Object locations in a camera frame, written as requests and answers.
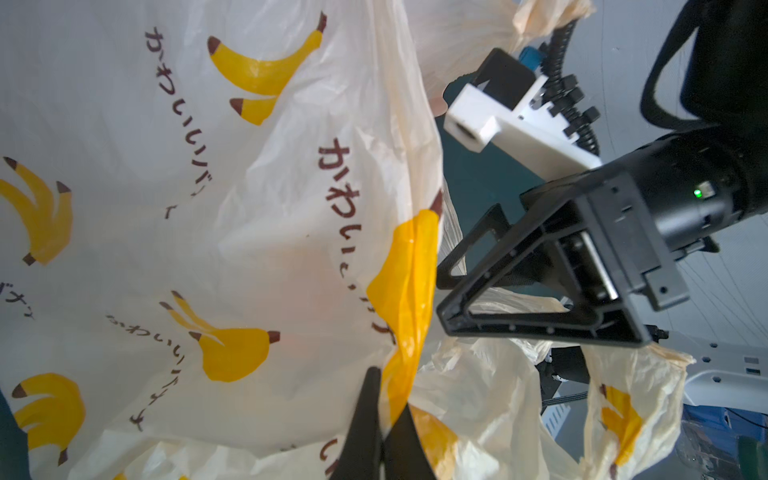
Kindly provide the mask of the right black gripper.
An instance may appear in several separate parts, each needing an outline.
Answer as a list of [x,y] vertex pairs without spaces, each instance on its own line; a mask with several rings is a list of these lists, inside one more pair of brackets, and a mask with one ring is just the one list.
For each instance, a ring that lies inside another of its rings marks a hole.
[[654,310],[686,301],[676,262],[767,210],[767,136],[669,134],[597,169],[532,188],[517,222],[491,206],[441,261],[436,308],[457,337],[637,348]]

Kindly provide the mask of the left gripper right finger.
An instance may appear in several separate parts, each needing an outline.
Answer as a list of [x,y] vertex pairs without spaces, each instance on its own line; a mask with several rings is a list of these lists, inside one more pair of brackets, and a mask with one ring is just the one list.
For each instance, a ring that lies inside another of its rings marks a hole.
[[409,406],[384,440],[382,459],[386,480],[435,480]]

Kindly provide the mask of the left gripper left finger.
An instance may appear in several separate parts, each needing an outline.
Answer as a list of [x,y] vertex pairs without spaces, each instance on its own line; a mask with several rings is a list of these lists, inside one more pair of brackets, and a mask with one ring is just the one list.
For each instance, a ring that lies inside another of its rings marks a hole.
[[346,440],[330,480],[379,480],[382,432],[379,425],[381,370],[366,371]]

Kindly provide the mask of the cream banana-print plastic bag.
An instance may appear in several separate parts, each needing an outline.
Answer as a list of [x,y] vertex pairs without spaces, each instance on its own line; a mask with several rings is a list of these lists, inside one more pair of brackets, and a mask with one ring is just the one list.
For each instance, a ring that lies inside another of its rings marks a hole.
[[430,337],[455,212],[429,99],[589,1],[5,1],[1,475],[325,479],[366,371],[440,479],[629,479],[690,356],[589,347],[586,447],[546,341]]

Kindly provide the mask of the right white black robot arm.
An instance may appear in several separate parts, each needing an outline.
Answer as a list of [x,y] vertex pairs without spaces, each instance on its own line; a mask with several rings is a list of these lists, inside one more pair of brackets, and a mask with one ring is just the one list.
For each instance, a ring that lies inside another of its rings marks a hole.
[[767,5],[689,1],[645,82],[640,111],[664,135],[600,159],[595,109],[562,67],[572,25],[539,70],[492,50],[448,109],[466,149],[495,145],[541,179],[516,222],[492,206],[439,264],[436,313],[454,337],[641,347],[632,297],[687,301],[678,262],[767,210]]

